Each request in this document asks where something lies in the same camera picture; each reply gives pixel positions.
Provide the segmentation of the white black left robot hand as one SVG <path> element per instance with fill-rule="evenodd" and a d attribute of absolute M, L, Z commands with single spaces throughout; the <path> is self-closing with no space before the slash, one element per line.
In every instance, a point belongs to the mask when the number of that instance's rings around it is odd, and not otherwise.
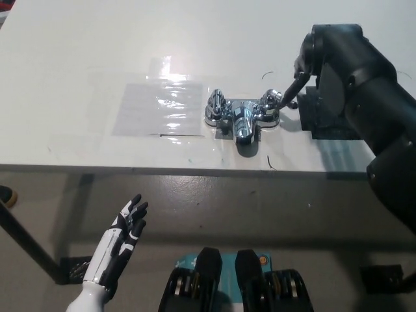
<path fill-rule="evenodd" d="M 111 290 L 129 262 L 146 226 L 148 202 L 137 194 L 116 215 L 104 232 L 92 256 L 83 280 Z"/>

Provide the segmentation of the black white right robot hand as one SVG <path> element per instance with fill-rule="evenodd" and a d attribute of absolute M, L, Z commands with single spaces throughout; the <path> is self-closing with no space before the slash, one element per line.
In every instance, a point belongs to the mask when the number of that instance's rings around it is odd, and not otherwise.
<path fill-rule="evenodd" d="M 294 62 L 294 81 L 281 102 L 288 104 L 316 77 L 316 88 L 329 110 L 342 116 L 353 93 L 376 78 L 397 83 L 397 71 L 363 35 L 358 24 L 316 24 Z"/>

